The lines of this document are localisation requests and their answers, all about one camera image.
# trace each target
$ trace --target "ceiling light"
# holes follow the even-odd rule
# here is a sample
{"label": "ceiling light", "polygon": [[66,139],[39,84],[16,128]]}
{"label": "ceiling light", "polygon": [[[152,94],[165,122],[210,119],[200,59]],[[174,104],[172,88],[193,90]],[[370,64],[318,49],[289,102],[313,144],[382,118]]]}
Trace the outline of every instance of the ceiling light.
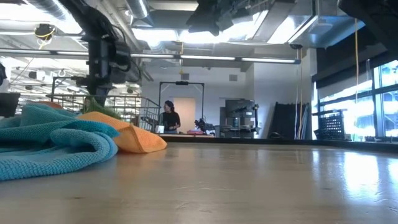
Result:
{"label": "ceiling light", "polygon": [[24,49],[0,49],[0,53],[7,54],[51,54],[49,50],[24,50]]}
{"label": "ceiling light", "polygon": [[298,60],[277,59],[277,58],[242,58],[243,62],[262,62],[262,63],[298,63]]}
{"label": "ceiling light", "polygon": [[261,24],[264,22],[264,19],[266,19],[267,15],[268,15],[268,12],[269,12],[268,10],[264,10],[262,12],[258,12],[259,15],[257,16],[257,19],[254,19],[254,16],[253,16],[253,19],[255,20],[255,22],[254,22],[254,25],[251,28],[251,30],[248,32],[248,34],[246,34],[246,40],[253,39],[253,37],[255,36],[257,31],[259,30]]}
{"label": "ceiling light", "polygon": [[318,20],[318,16],[314,16],[307,24],[305,24],[298,32],[296,32],[293,37],[288,40],[288,43],[292,43],[298,37],[300,37],[316,20]]}
{"label": "ceiling light", "polygon": [[72,56],[88,56],[88,52],[67,52],[67,51],[58,51],[59,55],[72,55]]}
{"label": "ceiling light", "polygon": [[166,54],[131,54],[131,57],[137,57],[137,58],[174,58],[174,55],[166,55]]}
{"label": "ceiling light", "polygon": [[198,56],[198,55],[181,55],[181,59],[202,59],[202,60],[235,60],[234,57],[219,57],[219,56]]}

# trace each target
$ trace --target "dark hair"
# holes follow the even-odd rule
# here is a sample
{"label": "dark hair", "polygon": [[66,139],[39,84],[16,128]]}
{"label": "dark hair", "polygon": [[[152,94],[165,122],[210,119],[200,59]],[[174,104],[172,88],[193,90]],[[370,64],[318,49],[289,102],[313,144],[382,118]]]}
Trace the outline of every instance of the dark hair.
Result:
{"label": "dark hair", "polygon": [[173,102],[171,102],[170,100],[167,100],[166,102],[164,102],[164,104],[166,104],[167,106],[169,106],[170,110],[172,112],[174,112],[174,104]]}

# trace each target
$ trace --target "woman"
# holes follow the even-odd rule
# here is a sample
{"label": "woman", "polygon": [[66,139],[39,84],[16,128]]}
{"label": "woman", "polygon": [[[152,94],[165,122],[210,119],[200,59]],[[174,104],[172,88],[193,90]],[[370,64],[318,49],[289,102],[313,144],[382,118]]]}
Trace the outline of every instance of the woman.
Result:
{"label": "woman", "polygon": [[164,102],[162,124],[165,134],[177,134],[177,128],[181,127],[180,116],[174,111],[174,104],[170,100]]}

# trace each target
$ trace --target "metal cart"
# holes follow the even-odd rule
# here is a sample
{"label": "metal cart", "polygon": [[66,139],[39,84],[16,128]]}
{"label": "metal cart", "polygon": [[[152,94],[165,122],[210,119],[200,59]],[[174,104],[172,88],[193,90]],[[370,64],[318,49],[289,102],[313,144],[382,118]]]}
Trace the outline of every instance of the metal cart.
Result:
{"label": "metal cart", "polygon": [[[78,95],[78,94],[49,94],[47,97],[51,98],[51,102],[58,103],[62,108],[72,112],[81,113],[83,111],[85,98],[93,95]],[[137,127],[145,129],[150,132],[155,132],[155,127],[158,124],[158,114],[160,106],[152,100],[129,95],[108,95],[108,96],[93,96],[105,97],[104,107],[113,110],[123,121],[129,122]]]}

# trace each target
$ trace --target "white cup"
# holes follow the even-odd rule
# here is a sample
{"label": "white cup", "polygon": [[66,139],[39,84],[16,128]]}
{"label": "white cup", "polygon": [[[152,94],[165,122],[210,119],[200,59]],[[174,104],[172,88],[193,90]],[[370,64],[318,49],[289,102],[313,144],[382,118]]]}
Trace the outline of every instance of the white cup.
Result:
{"label": "white cup", "polygon": [[164,133],[164,126],[157,125],[155,131],[156,131],[157,134],[163,134]]}

